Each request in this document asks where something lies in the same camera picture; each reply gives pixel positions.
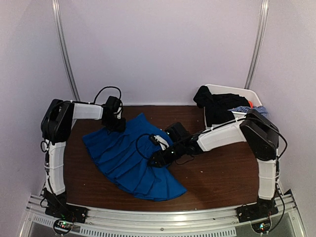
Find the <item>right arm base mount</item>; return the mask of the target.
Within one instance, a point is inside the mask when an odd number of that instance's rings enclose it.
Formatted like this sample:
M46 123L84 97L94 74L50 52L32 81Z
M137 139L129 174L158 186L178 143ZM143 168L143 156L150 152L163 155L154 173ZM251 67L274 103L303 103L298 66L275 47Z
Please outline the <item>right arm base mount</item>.
M244 204L236 209L239 223L251 222L253 231L257 234L267 234L272 228L271 216L278 214L275 201L257 199L254 204Z

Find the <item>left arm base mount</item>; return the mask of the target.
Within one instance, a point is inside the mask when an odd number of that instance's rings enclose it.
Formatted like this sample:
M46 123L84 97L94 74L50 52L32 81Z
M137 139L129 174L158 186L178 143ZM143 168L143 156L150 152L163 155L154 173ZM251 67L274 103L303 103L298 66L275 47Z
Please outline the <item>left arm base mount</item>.
M81 206L66 204L66 208L59 206L53 207L48 205L45 208L45 214L56 218L52 224L56 234L64 236L68 234L74 227L75 223L85 223L88 209Z

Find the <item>blue pleated skirt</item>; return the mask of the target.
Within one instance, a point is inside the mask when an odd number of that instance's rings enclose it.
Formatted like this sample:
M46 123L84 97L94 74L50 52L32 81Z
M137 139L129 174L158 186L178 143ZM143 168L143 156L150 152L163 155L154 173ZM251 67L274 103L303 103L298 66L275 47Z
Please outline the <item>blue pleated skirt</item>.
M149 167L147 161L161 147L149 140L159 135L172 145L168 135L152 125L143 113L126 123L124 132L106 128L83 136L93 163L119 189L135 198L165 201L186 193L186 188L169 172L168 167Z

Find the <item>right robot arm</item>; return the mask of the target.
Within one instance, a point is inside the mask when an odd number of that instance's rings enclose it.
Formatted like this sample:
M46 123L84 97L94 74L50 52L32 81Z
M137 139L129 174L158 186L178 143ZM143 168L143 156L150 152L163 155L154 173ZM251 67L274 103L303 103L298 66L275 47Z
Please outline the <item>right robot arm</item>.
M172 144L163 145L154 152L147 162L148 166L162 168L184 155L200 155L231 144L246 143L257 160L259 188L256 202L238 207L237 217L240 222L246 222L278 213L275 195L279 176L280 133L259 112L251 109L242 117L195 134L177 122L169 126L165 133Z

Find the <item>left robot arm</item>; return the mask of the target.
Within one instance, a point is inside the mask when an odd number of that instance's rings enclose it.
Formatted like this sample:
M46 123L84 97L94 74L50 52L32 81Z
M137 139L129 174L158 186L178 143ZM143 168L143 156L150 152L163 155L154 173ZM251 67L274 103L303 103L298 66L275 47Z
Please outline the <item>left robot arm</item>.
M45 153L44 196L52 212L60 219L67 219L71 215L66 201L63 171L65 147L73 122L80 119L100 120L109 132L123 132L126 119L121 117L122 107L121 99L115 96L109 96L101 105L95 101L54 99L48 107L40 125L43 138L41 149Z

